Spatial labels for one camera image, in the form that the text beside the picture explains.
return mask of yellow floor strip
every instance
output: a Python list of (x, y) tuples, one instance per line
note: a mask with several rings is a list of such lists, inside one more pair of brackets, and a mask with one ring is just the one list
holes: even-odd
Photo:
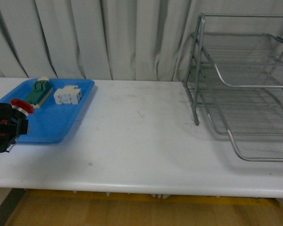
[(268, 198), (243, 198), (243, 197), (215, 197), (215, 196), (193, 196), (193, 195), (171, 195), (166, 199), (153, 198), (150, 194), (126, 194), (111, 193), (107, 196), (105, 192), (77, 192), (28, 189), (27, 195), (52, 196), (63, 198), (83, 198), (95, 200), (117, 200), (117, 201), (140, 201), (140, 202), (178, 202), (197, 204), (220, 204), (220, 205), (250, 205), (250, 206), (276, 206), (281, 207), (275, 199)]

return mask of green electronic component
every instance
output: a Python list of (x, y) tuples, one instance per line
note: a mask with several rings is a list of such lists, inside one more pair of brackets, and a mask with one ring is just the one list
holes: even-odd
[(40, 108), (52, 92), (53, 86), (49, 80), (39, 79), (33, 84), (33, 90), (28, 94), (25, 101), (30, 103), (34, 108)]

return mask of blue tray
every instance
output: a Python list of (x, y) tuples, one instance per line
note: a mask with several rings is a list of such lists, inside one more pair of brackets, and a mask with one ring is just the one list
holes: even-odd
[[(32, 91), (36, 79), (27, 80), (9, 92), (5, 97), (0, 99), (2, 103), (10, 103), (13, 98), (24, 100)], [(51, 79), (53, 92), (41, 108), (36, 108), (34, 114), (28, 115), (28, 125), (30, 132), (27, 135), (21, 135), (18, 143), (59, 143), (70, 131), (75, 119), (77, 118), (82, 106), (94, 86), (92, 80), (79, 79)], [(83, 94), (78, 105), (62, 104), (57, 105), (53, 94), (60, 88), (67, 85), (77, 85)]]

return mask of white curtain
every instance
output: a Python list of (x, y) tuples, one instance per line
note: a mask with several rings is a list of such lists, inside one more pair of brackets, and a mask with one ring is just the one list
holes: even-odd
[[(283, 0), (0, 0), (0, 77), (180, 81), (200, 12), (283, 15)], [(283, 20), (207, 28), (281, 36)]]

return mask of wire desk organizer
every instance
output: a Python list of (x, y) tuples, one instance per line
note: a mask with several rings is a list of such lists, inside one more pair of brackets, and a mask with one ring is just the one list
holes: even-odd
[(214, 130), (229, 136), (240, 158), (283, 161), (283, 39), (266, 33), (205, 32), (206, 17), (212, 16), (283, 15), (200, 14), (183, 81), (196, 125), (196, 110), (203, 106)]

